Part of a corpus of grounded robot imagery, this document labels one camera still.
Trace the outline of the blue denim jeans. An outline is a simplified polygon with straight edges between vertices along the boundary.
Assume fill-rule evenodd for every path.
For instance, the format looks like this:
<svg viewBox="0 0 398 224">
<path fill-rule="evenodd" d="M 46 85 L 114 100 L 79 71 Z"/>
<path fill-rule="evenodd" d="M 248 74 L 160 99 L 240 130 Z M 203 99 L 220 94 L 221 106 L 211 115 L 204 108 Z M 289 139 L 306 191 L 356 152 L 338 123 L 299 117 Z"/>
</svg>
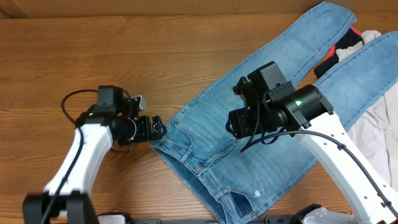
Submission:
<svg viewBox="0 0 398 224">
<path fill-rule="evenodd" d="M 294 85 L 354 24 L 347 8 L 322 2 L 184 106 L 152 143 L 181 181 L 221 223 L 247 223 L 266 212 L 315 164 L 296 139 L 245 148 L 225 128 L 228 113 L 243 101 L 232 86 L 275 62 Z M 316 87 L 332 104 L 345 129 L 397 81 L 397 33 L 386 33 L 331 67 Z"/>
</svg>

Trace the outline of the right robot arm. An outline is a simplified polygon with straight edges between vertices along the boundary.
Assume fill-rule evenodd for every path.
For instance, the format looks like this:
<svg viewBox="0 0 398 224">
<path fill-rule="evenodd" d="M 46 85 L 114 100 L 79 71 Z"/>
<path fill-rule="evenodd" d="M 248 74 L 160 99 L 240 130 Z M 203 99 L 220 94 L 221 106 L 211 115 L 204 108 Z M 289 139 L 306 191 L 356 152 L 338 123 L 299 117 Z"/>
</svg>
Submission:
<svg viewBox="0 0 398 224">
<path fill-rule="evenodd" d="M 232 87 L 244 107 L 229 112 L 227 132 L 248 138 L 246 150 L 278 137 L 295 137 L 320 162 L 351 206 L 350 215 L 310 205 L 290 223 L 397 223 L 397 192 L 374 170 L 344 130 L 326 96 L 315 86 L 299 90 L 269 62 Z"/>
</svg>

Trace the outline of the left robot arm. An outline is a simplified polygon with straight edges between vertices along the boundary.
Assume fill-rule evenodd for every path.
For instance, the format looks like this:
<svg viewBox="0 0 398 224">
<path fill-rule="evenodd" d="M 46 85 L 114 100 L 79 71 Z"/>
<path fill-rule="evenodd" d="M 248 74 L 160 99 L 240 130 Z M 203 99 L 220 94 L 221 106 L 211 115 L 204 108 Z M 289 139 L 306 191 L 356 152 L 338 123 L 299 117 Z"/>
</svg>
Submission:
<svg viewBox="0 0 398 224">
<path fill-rule="evenodd" d="M 167 128 L 160 116 L 141 116 L 143 96 L 131 97 L 117 86 L 99 86 L 97 102 L 72 119 L 75 136 L 63 164 L 42 194 L 29 194 L 23 201 L 25 223 L 46 224 L 65 216 L 68 223 L 132 223 L 128 213 L 96 214 L 91 190 L 105 155 L 113 144 L 162 139 Z"/>
</svg>

